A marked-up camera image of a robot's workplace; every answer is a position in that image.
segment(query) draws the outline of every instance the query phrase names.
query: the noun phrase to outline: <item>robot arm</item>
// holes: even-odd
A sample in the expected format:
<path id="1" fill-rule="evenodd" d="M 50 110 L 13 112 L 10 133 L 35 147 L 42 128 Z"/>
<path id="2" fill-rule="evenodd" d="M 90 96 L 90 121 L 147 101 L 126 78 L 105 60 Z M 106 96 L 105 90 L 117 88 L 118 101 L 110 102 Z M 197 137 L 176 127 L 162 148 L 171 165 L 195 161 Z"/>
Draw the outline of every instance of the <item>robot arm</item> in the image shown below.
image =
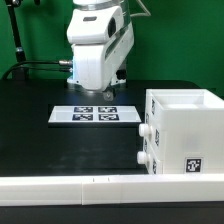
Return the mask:
<path id="1" fill-rule="evenodd" d="M 102 92 L 134 44 L 128 0 L 74 0 L 67 36 L 74 54 L 69 83 Z"/>

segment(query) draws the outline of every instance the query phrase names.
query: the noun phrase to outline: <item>black tabletop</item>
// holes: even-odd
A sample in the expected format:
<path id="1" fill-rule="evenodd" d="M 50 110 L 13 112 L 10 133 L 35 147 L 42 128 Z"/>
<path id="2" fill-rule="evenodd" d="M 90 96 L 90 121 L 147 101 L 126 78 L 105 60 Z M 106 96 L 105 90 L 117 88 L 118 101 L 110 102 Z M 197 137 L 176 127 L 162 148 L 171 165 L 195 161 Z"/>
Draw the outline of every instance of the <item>black tabletop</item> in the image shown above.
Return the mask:
<path id="1" fill-rule="evenodd" d="M 63 80 L 0 81 L 0 177 L 144 173 L 144 168 L 136 164 L 135 158 L 139 151 L 135 148 L 141 147 L 141 141 L 137 140 L 135 148 L 128 152 L 115 150 L 112 155 L 110 150 L 99 147 L 99 135 L 106 138 L 110 134 L 109 129 L 94 128 L 88 132 L 88 128 L 49 127 L 48 118 L 53 106 L 132 105 L 144 119 L 146 89 L 196 88 L 199 87 L 184 81 L 133 80 L 128 81 L 126 89 L 117 89 L 115 99 L 107 102 L 101 94 L 90 96 L 69 90 Z M 127 132 L 135 134 L 132 129 Z M 83 137 L 86 135 L 91 136 L 88 141 Z M 114 136 L 111 141 L 121 138 L 120 134 Z M 88 147 L 86 142 L 91 141 L 96 141 L 96 147 L 88 151 L 86 158 L 83 151 Z M 71 150 L 74 145 L 85 147 L 74 151 Z M 111 156 L 117 157 L 120 153 L 124 154 L 122 162 L 125 161 L 127 167 L 119 161 L 110 161 Z M 0 208 L 0 223 L 4 224 L 223 222 L 224 204 L 221 202 Z"/>

